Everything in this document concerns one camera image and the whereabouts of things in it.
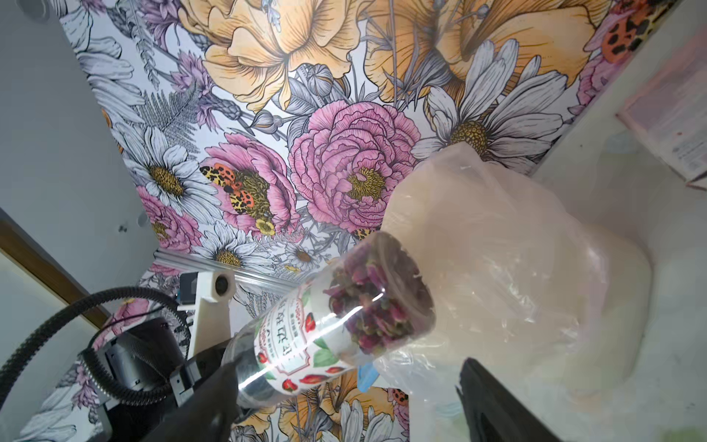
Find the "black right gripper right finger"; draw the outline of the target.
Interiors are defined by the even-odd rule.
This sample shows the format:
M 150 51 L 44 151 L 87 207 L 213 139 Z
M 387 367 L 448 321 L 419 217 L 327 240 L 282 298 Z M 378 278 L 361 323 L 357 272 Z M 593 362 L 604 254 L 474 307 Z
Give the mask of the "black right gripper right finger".
M 471 441 L 560 441 L 476 359 L 464 361 L 457 394 Z

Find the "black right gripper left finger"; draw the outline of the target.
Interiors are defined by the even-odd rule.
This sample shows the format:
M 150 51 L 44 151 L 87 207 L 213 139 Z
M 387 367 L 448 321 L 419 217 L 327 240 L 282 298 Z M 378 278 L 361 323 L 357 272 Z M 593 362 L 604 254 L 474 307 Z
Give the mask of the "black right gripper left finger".
M 238 395 L 236 364 L 225 364 L 143 440 L 228 441 L 231 426 L 240 416 Z

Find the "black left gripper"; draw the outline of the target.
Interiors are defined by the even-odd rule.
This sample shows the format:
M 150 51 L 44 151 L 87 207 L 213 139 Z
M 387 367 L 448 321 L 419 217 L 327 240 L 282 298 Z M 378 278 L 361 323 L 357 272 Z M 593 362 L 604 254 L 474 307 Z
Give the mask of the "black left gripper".
M 169 386 L 177 408 L 196 403 L 219 407 L 232 394 L 232 369 L 222 360 L 228 341 L 216 344 L 194 355 L 175 369 Z

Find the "tall jar with white lid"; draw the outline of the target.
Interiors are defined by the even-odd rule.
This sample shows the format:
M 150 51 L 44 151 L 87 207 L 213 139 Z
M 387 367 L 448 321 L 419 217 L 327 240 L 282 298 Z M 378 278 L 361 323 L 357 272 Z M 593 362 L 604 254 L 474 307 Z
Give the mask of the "tall jar with white lid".
M 282 297 L 228 343 L 237 403 L 261 409 L 430 333 L 434 301 L 401 243 L 377 232 Z

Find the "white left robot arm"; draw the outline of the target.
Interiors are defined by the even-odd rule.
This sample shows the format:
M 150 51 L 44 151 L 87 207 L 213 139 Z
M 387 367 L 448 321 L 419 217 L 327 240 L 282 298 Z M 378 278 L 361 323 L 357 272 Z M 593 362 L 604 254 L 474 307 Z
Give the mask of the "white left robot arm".
M 227 441 L 235 421 L 238 380 L 223 363 L 227 342 L 180 351 L 163 317 L 146 320 L 79 355 L 101 394 L 95 441 Z

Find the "pink tea packet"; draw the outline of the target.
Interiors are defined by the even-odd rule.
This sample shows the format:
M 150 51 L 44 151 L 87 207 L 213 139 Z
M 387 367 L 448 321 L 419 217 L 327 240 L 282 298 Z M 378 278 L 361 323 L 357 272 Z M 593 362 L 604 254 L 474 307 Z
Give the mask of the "pink tea packet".
M 706 189 L 706 31 L 625 101 L 619 120 L 685 184 Z

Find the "bin with plastic liner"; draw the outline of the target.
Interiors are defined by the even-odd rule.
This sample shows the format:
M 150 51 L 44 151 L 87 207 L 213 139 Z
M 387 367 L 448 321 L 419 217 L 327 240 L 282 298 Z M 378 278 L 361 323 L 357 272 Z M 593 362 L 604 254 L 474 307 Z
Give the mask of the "bin with plastic liner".
M 560 438 L 620 438 L 628 410 L 609 407 L 649 316 L 652 270 L 640 248 L 464 143 L 395 188 L 382 228 L 435 304 L 434 330 L 376 363 L 425 406 L 420 434 L 449 431 L 460 369 L 474 358 Z

